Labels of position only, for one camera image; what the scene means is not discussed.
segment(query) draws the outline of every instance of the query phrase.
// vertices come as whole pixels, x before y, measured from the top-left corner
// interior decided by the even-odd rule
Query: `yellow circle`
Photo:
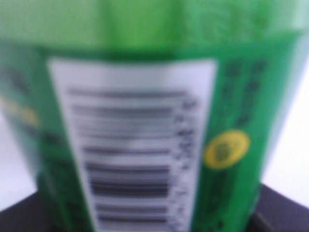
[[[204,153],[206,166],[223,169],[237,163],[249,149],[250,139],[241,130],[231,130],[214,137]]]

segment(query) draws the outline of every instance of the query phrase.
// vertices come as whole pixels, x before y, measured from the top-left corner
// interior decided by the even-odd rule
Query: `white barcode label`
[[[97,232],[188,232],[213,60],[48,62]]]

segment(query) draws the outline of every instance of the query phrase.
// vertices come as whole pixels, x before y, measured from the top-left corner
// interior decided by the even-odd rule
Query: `bottle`
[[[244,230],[308,4],[1,1],[0,103],[54,226]]]

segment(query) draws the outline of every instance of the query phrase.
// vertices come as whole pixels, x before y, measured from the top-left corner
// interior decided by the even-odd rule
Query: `black surface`
[[[0,232],[59,232],[51,229],[38,194],[0,213]],[[309,232],[309,209],[266,186],[246,232]]]

